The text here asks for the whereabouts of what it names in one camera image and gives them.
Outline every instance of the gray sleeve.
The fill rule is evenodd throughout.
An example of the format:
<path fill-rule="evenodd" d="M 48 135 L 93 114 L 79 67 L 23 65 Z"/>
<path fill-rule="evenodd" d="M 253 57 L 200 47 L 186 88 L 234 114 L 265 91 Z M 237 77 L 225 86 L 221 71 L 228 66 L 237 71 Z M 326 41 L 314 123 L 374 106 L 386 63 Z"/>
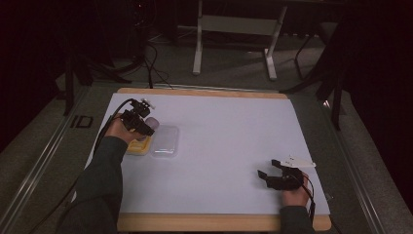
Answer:
<path fill-rule="evenodd" d="M 123 193 L 121 163 L 127 148 L 117 137 L 102 139 L 76 182 L 76 199 L 60 217 L 57 233 L 117 232 Z"/>
<path fill-rule="evenodd" d="M 280 210 L 281 234 L 314 234 L 307 209 L 299 206 L 284 207 Z"/>

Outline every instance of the black chair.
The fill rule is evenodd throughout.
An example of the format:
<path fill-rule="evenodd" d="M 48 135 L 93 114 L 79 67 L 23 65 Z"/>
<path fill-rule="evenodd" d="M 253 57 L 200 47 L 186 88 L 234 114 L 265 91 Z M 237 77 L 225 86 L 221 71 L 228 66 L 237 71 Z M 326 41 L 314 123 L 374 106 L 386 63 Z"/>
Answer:
<path fill-rule="evenodd" d="M 324 45 L 328 45 L 328 42 L 330 41 L 336 27 L 337 27 L 337 22 L 321 22 L 316 29 L 316 34 L 319 36 L 319 39 L 324 43 Z M 295 67 L 297 68 L 298 76 L 300 77 L 301 80 L 307 79 L 310 75 L 313 69 L 307 73 L 305 77 L 303 77 L 300 69 L 300 65 L 298 63 L 298 56 L 300 55 L 301 51 L 304 49 L 304 47 L 307 45 L 307 43 L 315 36 L 315 34 L 310 35 L 307 37 L 306 41 L 304 44 L 300 47 L 298 50 L 297 54 L 295 55 L 294 58 L 294 63 Z"/>

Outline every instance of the wooden table edge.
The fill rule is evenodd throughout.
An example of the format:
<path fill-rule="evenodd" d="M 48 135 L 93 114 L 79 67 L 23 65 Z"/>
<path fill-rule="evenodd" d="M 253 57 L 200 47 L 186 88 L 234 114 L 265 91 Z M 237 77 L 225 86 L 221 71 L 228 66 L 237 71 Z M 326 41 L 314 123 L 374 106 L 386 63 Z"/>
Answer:
<path fill-rule="evenodd" d="M 118 231 L 251 231 L 280 230 L 276 214 L 120 214 Z M 315 215 L 317 231 L 331 228 L 329 215 Z"/>
<path fill-rule="evenodd" d="M 121 88 L 118 94 L 143 95 L 176 95 L 200 97 L 227 97 L 227 98 L 280 98 L 288 99 L 287 95 L 278 93 L 264 93 L 251 91 L 213 91 L 213 90 L 167 90 L 167 89 L 136 89 Z"/>

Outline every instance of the gray carpet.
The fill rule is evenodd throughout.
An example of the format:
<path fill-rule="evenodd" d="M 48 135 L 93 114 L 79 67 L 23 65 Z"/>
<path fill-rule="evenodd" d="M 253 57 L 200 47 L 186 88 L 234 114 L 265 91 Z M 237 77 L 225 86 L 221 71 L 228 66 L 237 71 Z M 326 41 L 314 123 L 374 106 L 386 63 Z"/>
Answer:
<path fill-rule="evenodd" d="M 162 79 L 175 88 L 212 87 L 266 92 L 276 92 L 298 84 L 300 80 L 292 59 L 303 40 L 295 37 L 282 37 L 279 40 L 274 55 L 279 79 L 274 82 L 269 81 L 262 58 L 265 38 L 260 40 L 246 45 L 224 45 L 217 42 L 216 38 L 214 41 L 206 39 L 202 72 L 199 76 L 193 76 L 193 36 L 180 38 L 179 45 L 172 45 L 163 37 L 153 39 L 152 45 L 157 49 L 154 64 L 157 72 L 152 72 L 156 88 L 169 88 Z M 300 57 L 304 73 L 316 63 L 321 52 L 321 42 L 315 38 Z M 148 48 L 147 57 L 152 60 L 155 51 Z M 126 62 L 117 60 L 118 65 Z M 147 86 L 148 71 L 145 67 L 123 75 L 126 79 L 133 80 L 130 87 Z M 86 129 L 66 126 L 64 137 L 60 140 L 53 159 L 18 215 L 10 233 L 28 233 L 58 203 L 83 170 L 111 94 L 119 87 L 126 87 L 99 77 L 98 73 L 95 78 L 89 89 L 84 90 L 85 88 L 77 86 L 78 94 L 84 91 L 86 95 L 81 98 L 79 106 L 68 119 L 71 123 L 76 115 L 93 117 L 91 127 Z M 318 84 L 315 84 L 290 98 L 310 153 L 318 164 L 319 178 L 329 198 L 332 219 L 345 234 L 411 233 L 411 213 L 395 189 L 374 143 L 351 104 L 349 95 L 343 94 L 340 115 L 342 131 L 336 132 L 328 122 L 328 109 L 315 100 L 317 87 Z M 54 130 L 64 120 L 61 116 L 63 110 L 64 103 L 53 100 L 0 155 L 0 214 L 6 211 L 25 175 L 42 154 Z M 361 186 L 357 183 L 358 179 L 362 182 Z M 359 197 L 359 190 L 365 191 L 367 198 Z M 366 199 L 371 202 L 382 224 L 378 230 L 372 228 L 374 225 L 371 224 L 371 214 L 365 211 L 362 201 Z M 62 209 L 60 206 L 36 233 L 53 233 Z M 332 227 L 323 233 L 338 232 Z"/>

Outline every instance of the table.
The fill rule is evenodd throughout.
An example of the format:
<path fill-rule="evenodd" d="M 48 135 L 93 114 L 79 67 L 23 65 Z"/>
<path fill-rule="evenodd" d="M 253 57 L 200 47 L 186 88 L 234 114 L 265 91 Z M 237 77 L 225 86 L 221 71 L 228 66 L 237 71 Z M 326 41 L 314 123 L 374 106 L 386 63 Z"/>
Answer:
<path fill-rule="evenodd" d="M 170 98 L 172 98 L 173 96 L 179 96 L 179 97 L 192 96 L 194 98 L 199 98 L 199 97 L 245 98 L 245 101 L 251 98 L 254 98 L 257 101 L 258 100 L 261 101 L 264 99 L 287 100 L 286 96 L 280 95 L 280 94 L 246 93 L 246 92 L 121 89 L 119 90 L 118 93 L 124 94 L 124 95 L 140 94 L 140 95 L 146 95 L 146 96 L 150 96 L 150 95 L 170 96 Z M 142 162 L 144 163 L 144 161 L 142 161 L 141 158 L 140 159 L 125 158 L 123 165 L 126 165 L 126 167 L 128 167 L 128 165 L 130 165 L 131 162 L 135 160 L 140 160 L 139 164 L 141 164 Z M 123 168 L 123 170 L 124 170 L 124 181 L 125 181 L 125 180 L 128 180 L 128 177 L 131 177 L 131 174 L 125 168 Z M 124 202 L 130 202 L 128 200 L 129 200 L 128 191 L 126 191 L 124 192 Z M 315 221 L 314 221 L 314 227 L 316 230 L 327 230 L 330 228 L 330 226 L 331 226 L 331 222 L 329 220 L 328 214 L 316 214 Z M 134 214 L 134 213 L 123 213 L 123 209 L 121 208 L 121 213 L 120 213 L 119 222 L 118 222 L 118 229 L 119 231 L 274 231 L 274 230 L 280 229 L 280 220 L 278 216 L 274 214 L 186 214 L 186 213 Z"/>
<path fill-rule="evenodd" d="M 286 13 L 286 6 L 282 7 L 278 20 L 273 19 L 246 19 L 203 15 L 203 0 L 198 1 L 198 25 L 197 25 L 197 47 L 195 50 L 193 74 L 201 74 L 201 63 L 203 55 L 203 30 L 248 33 L 256 35 L 272 36 L 271 44 L 265 49 L 265 61 L 270 80 L 277 79 L 274 67 L 273 52 L 282 29 L 282 21 Z"/>

